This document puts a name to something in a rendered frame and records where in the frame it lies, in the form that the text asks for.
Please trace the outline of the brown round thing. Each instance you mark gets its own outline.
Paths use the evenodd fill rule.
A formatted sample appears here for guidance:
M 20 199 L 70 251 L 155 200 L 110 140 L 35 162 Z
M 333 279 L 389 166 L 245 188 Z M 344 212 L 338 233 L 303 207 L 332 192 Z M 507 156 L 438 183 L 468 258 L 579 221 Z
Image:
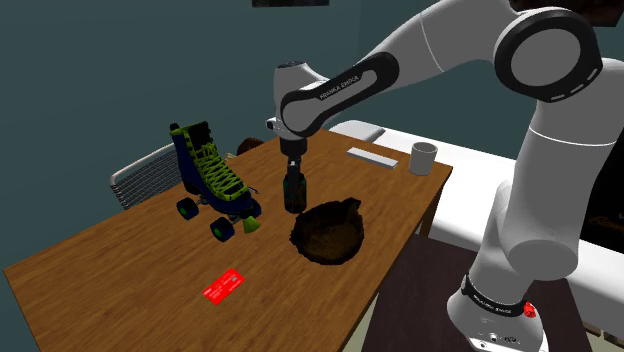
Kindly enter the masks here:
M 248 137 L 244 139 L 237 148 L 236 155 L 240 156 L 243 153 L 252 150 L 260 145 L 264 144 L 264 141 L 254 137 Z

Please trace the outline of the dark brown bowl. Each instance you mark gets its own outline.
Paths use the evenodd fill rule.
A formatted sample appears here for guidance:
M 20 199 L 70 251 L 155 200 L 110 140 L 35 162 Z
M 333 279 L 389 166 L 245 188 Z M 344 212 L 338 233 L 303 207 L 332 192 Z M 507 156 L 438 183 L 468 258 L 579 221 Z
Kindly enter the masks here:
M 358 253 L 365 238 L 360 205 L 360 200 L 349 197 L 299 214 L 290 242 L 311 262 L 326 266 L 346 263 Z

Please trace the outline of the blue and green roller skate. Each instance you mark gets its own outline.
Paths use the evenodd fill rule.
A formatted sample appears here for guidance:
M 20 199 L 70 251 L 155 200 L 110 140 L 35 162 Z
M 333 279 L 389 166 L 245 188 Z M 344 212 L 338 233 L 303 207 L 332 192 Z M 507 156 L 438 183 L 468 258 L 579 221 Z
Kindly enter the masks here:
M 186 220 L 199 214 L 201 205 L 208 205 L 221 216 L 210 224 L 212 235 L 225 242 L 234 234 L 234 223 L 240 221 L 246 233 L 260 227 L 260 204 L 255 192 L 226 164 L 205 121 L 181 127 L 170 125 L 178 168 L 187 198 L 177 202 L 178 213 Z

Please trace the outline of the grey flat box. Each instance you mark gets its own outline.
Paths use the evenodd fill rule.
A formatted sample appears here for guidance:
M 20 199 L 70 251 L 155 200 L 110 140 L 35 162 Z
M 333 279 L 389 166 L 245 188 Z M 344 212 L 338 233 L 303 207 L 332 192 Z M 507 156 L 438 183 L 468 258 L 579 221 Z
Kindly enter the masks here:
M 357 159 L 367 161 L 371 164 L 378 165 L 390 170 L 395 169 L 398 165 L 398 161 L 395 159 L 391 159 L 356 147 L 351 147 L 347 151 L 347 154 Z

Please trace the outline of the grey cup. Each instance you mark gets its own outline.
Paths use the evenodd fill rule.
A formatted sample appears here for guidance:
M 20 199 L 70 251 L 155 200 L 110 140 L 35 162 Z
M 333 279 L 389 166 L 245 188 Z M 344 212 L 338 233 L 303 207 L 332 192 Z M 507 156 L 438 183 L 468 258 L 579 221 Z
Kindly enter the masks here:
M 411 147 L 409 171 L 417 176 L 430 174 L 438 148 L 428 142 L 416 142 Z

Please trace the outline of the red card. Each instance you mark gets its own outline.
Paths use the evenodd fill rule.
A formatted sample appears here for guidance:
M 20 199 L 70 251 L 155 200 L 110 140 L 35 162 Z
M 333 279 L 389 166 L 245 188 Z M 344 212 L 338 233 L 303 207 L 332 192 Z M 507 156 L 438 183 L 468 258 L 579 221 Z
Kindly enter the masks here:
M 241 274 L 234 269 L 229 269 L 207 288 L 205 288 L 202 291 L 202 295 L 214 305 L 219 305 L 244 281 L 245 278 Z

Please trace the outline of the grey metal chair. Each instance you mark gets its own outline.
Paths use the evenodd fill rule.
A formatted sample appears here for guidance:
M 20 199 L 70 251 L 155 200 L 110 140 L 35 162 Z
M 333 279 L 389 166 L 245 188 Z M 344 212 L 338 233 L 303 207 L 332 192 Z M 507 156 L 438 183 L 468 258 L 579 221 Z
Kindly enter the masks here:
M 110 188 L 128 210 L 182 182 L 174 144 L 168 144 L 116 171 Z

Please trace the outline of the dark robot stand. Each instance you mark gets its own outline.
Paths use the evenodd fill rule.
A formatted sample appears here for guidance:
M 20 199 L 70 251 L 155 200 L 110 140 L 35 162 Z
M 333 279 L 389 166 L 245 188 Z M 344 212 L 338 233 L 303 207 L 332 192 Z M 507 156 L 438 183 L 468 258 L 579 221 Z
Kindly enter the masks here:
M 362 352 L 475 352 L 447 314 L 447 300 L 475 256 L 412 236 L 381 285 Z M 592 352 L 565 279 L 535 281 L 528 297 L 541 315 L 550 352 Z

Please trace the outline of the wooden table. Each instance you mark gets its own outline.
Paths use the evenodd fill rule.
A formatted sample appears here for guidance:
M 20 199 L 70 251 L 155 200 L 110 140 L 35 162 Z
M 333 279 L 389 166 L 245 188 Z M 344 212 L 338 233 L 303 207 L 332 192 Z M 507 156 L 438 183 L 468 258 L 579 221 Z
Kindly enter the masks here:
M 398 161 L 390 170 L 347 154 Z M 11 267 L 6 278 L 40 352 L 339 352 L 415 229 L 429 224 L 451 167 L 420 177 L 408 153 L 320 131 L 302 159 L 307 204 L 361 201 L 365 238 L 340 266 L 301 256 L 283 205 L 277 140 L 230 165 L 255 190 L 260 227 L 220 242 L 203 209 L 183 219 L 176 186 Z M 219 305 L 202 291 L 234 269 L 245 281 Z

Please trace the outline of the dark wall picture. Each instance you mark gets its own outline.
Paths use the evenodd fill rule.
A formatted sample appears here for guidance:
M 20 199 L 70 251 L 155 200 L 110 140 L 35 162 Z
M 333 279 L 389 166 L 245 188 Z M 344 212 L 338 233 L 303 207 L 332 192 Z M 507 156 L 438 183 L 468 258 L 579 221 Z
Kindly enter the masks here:
M 253 8 L 329 6 L 330 0 L 251 0 Z

